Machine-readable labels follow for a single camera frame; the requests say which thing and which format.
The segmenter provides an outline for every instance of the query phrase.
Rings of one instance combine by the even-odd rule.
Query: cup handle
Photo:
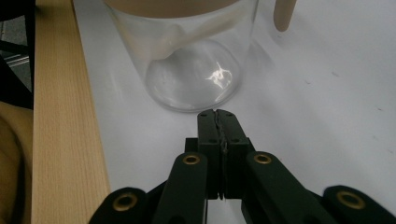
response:
[[[278,31],[284,32],[288,29],[295,5],[296,0],[276,0],[274,24]]]

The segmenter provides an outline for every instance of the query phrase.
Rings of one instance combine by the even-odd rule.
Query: clear plastic container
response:
[[[149,95],[178,111],[229,99],[241,83],[258,0],[199,15],[149,18],[107,4]]]

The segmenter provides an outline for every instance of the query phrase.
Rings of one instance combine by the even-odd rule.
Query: brass screw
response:
[[[272,162],[271,157],[264,155],[264,154],[258,154],[254,156],[254,161],[261,163],[261,164],[268,164]]]
[[[337,193],[337,199],[343,205],[357,210],[363,209],[366,206],[366,203],[361,197],[349,191],[339,191]]]
[[[185,158],[183,158],[183,162],[188,165],[195,165],[200,161],[201,161],[201,159],[199,159],[199,157],[195,156],[195,155],[189,155],[189,156],[186,156]]]
[[[116,211],[124,212],[133,208],[137,203],[137,197],[131,192],[123,193],[114,200],[113,208]]]

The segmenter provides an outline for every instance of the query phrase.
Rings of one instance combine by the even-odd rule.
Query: white table surface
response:
[[[197,114],[153,102],[104,4],[74,2],[111,188],[149,191],[197,136]],[[395,215],[395,2],[300,0],[285,33],[274,4],[260,1],[244,82],[219,108],[307,189],[347,185]],[[239,206],[210,202],[208,223],[244,223]]]

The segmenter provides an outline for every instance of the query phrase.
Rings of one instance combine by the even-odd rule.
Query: beige lid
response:
[[[227,7],[238,0],[104,0],[128,14],[148,18],[189,17]]]

